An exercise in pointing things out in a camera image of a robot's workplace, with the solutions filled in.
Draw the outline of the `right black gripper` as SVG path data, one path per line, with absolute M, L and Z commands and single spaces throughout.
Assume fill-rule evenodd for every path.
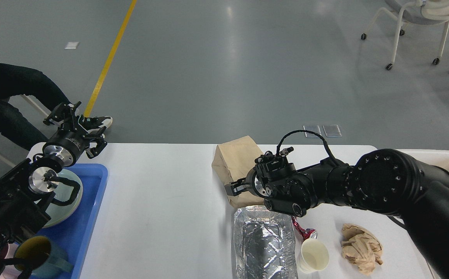
M 241 178 L 236 181 L 229 182 L 224 185 L 224 190 L 227 196 L 238 196 L 243 192 L 249 191 L 252 195 L 260 198 L 267 198 L 267 192 L 258 178 L 256 168 L 252 168 L 246 178 Z

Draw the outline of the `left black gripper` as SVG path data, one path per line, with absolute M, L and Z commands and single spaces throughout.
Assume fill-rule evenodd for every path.
M 79 123 L 76 110 L 80 105 L 81 102 L 75 104 L 60 103 L 43 120 L 46 126 L 57 126 L 56 133 L 44 144 L 43 154 L 57 157 L 63 167 L 76 164 L 85 151 L 87 157 L 93 159 L 107 146 L 104 135 L 107 127 L 102 127 L 97 132 L 87 134 L 86 129 Z

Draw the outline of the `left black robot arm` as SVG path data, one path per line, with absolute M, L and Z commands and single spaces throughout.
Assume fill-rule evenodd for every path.
M 73 166 L 83 153 L 92 159 L 107 146 L 105 127 L 88 132 L 76 115 L 76 104 L 61 103 L 44 119 L 58 122 L 57 132 L 43 146 L 42 153 L 25 159 L 0 178 L 0 275 L 7 265 L 23 265 L 20 279 L 32 274 L 31 263 L 20 258 L 5 258 L 2 251 L 9 243 L 25 242 L 51 219 L 50 204 L 64 207 L 74 202 L 80 184 L 58 173 Z

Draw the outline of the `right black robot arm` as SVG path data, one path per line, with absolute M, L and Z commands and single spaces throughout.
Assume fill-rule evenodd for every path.
M 303 217 L 320 204 L 346 206 L 399 217 L 402 227 L 442 279 L 449 279 L 449 170 L 409 154 L 381 149 L 364 154 L 355 165 L 337 158 L 326 139 L 327 158 L 297 169 L 282 148 L 255 159 L 247 176 L 225 185 L 228 195 L 250 192 L 268 210 Z

